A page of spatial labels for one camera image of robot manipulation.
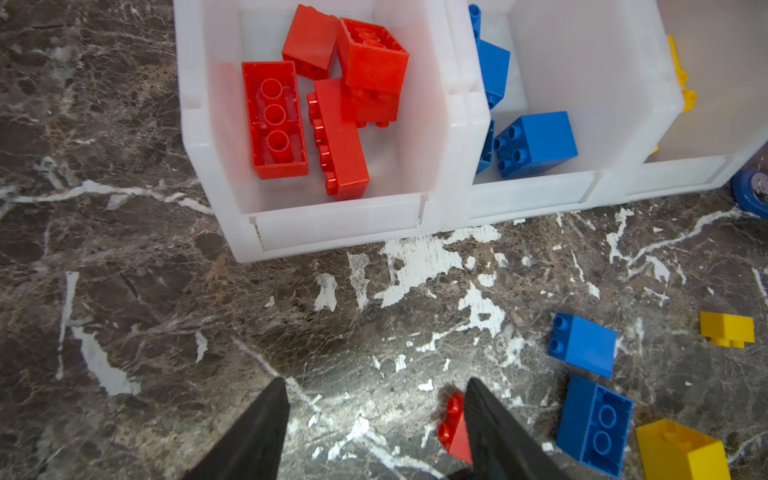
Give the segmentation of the long red lego brick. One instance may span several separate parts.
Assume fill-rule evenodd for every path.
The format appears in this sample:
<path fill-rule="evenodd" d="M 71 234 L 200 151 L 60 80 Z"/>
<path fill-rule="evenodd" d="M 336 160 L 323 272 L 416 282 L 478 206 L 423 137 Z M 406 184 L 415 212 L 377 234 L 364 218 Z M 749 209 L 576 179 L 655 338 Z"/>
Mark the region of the long red lego brick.
<path fill-rule="evenodd" d="M 262 180 L 309 174 L 294 63 L 244 62 L 251 162 Z"/>
<path fill-rule="evenodd" d="M 362 198 L 370 182 L 358 129 L 342 118 L 343 87 L 341 78 L 316 80 L 307 95 L 326 193 L 337 201 Z"/>

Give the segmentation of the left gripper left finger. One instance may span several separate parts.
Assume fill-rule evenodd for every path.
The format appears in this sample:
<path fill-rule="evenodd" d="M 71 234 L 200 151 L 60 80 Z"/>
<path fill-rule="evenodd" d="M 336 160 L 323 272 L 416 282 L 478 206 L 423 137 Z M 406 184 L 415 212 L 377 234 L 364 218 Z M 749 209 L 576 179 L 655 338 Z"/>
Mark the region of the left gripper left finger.
<path fill-rule="evenodd" d="M 275 378 L 183 479 L 275 480 L 289 412 L 286 381 Z"/>

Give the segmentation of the small yellow lego brick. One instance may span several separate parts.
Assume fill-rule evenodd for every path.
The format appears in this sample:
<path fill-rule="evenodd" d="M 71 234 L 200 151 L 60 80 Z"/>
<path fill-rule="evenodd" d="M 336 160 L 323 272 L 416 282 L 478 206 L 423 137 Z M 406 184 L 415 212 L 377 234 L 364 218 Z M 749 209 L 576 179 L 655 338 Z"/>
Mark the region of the small yellow lego brick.
<path fill-rule="evenodd" d="M 751 317 L 701 312 L 699 319 L 701 335 L 714 345 L 744 349 L 746 343 L 755 342 Z"/>

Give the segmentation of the blue lego brick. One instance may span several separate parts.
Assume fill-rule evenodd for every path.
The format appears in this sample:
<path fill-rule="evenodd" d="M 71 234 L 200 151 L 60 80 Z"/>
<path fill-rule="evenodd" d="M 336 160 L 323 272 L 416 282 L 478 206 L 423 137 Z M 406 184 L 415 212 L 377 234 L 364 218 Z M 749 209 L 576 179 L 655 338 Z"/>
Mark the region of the blue lego brick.
<path fill-rule="evenodd" d="M 486 138 L 478 161 L 476 174 L 480 174 L 493 164 L 493 138 L 495 130 L 495 121 L 491 120 L 486 134 Z"/>
<path fill-rule="evenodd" d="M 573 366 L 611 378 L 618 333 L 587 319 L 557 313 L 548 354 Z"/>
<path fill-rule="evenodd" d="M 623 469 L 634 402 L 572 376 L 556 445 L 578 462 L 618 479 Z"/>
<path fill-rule="evenodd" d="M 476 44 L 488 106 L 493 109 L 505 96 L 511 53 L 482 39 Z"/>
<path fill-rule="evenodd" d="M 481 26 L 482 26 L 482 12 L 478 5 L 469 4 L 468 11 L 473 31 L 473 36 L 476 40 L 480 38 Z"/>
<path fill-rule="evenodd" d="M 493 140 L 503 179 L 544 173 L 578 156 L 566 111 L 523 115 Z"/>

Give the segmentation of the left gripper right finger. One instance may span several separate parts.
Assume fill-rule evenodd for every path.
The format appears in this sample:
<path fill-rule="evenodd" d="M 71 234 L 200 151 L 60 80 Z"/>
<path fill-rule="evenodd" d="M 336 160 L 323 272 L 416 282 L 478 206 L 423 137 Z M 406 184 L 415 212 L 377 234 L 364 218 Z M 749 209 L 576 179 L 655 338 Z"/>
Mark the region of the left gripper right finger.
<path fill-rule="evenodd" d="M 455 393 L 464 396 L 464 417 L 472 464 L 451 473 L 450 479 L 565 479 L 541 445 L 478 378 L 464 391 L 446 388 L 446 402 Z"/>

